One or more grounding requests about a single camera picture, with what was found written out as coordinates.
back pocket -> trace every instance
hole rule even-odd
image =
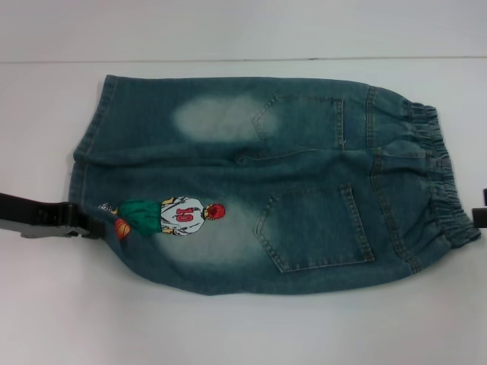
[[[255,234],[281,272],[374,261],[350,185],[271,194]]]
[[[252,123],[262,141],[317,149],[345,148],[340,99],[276,95]]]

elastic waistband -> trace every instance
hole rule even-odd
[[[436,160],[437,169],[429,171],[431,203],[438,223],[452,248],[461,247],[480,237],[480,230],[465,214],[458,198],[450,156],[444,145],[438,113],[433,106],[410,103],[409,118],[415,138],[426,150],[427,158]]]

red hair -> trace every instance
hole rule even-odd
[[[220,219],[225,216],[225,207],[221,204],[210,204],[206,211],[209,219]]]

denim shorts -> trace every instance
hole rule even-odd
[[[382,284],[480,236],[436,109],[366,84],[107,76],[74,156],[111,249],[201,294]]]

black clip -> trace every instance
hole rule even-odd
[[[81,213],[74,203],[41,203],[0,193],[0,229],[25,238],[51,236],[103,238],[105,225]]]
[[[487,189],[484,189],[484,205],[487,205]],[[475,228],[487,228],[487,208],[472,209],[472,216]]]

